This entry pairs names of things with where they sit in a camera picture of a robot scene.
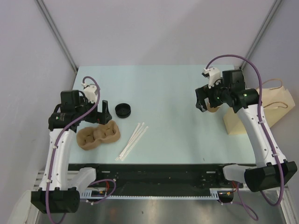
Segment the black coffee cup lid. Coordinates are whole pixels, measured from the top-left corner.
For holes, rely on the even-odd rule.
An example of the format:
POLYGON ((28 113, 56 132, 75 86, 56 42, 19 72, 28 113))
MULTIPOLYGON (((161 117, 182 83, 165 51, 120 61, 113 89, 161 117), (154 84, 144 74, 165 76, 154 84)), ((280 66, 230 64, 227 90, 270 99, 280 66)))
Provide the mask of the black coffee cup lid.
POLYGON ((131 107, 127 103, 120 103, 115 107, 115 113, 118 118, 127 118, 131 114, 131 107))

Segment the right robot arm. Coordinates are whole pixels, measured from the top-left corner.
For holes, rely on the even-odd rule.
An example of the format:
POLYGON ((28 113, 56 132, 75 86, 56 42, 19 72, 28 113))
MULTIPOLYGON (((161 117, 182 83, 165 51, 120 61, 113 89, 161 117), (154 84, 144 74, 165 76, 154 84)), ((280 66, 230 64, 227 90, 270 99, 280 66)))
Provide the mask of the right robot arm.
POLYGON ((259 192, 285 185, 297 172, 297 165, 288 161, 279 149, 265 119, 263 107, 258 105, 256 89, 245 87, 241 70, 221 72, 211 67, 202 75, 209 83, 195 90, 196 107, 207 111, 227 104, 242 121, 252 145, 256 167, 225 165, 216 174, 215 181, 220 187, 227 187, 232 181, 245 183, 252 192, 259 192))

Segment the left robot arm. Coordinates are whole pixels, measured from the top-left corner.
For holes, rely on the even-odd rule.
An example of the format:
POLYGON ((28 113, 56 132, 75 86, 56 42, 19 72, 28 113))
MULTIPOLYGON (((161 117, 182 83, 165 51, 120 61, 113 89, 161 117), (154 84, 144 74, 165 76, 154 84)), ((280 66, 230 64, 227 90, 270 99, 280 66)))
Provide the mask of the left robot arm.
POLYGON ((31 203, 44 214, 75 213, 88 186, 102 184, 103 174, 94 168, 82 168, 68 180, 71 144, 81 121, 104 125, 112 118, 106 100, 98 111, 100 90, 95 85, 83 91, 62 91, 60 97, 48 119, 50 146, 45 172, 38 190, 31 193, 31 203))

